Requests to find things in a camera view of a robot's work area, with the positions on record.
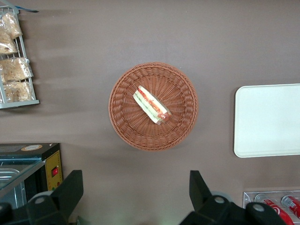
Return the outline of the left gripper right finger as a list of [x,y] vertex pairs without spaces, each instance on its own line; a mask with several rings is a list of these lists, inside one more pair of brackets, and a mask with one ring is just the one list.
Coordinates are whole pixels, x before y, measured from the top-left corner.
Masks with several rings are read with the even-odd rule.
[[189,196],[194,207],[182,225],[245,225],[245,211],[222,195],[214,195],[199,171],[191,171]]

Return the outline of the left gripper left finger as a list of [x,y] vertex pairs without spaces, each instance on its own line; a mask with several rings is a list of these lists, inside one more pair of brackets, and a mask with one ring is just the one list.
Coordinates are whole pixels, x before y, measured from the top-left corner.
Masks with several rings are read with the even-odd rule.
[[83,196],[83,173],[73,170],[54,190],[35,195],[27,204],[31,225],[68,225]]

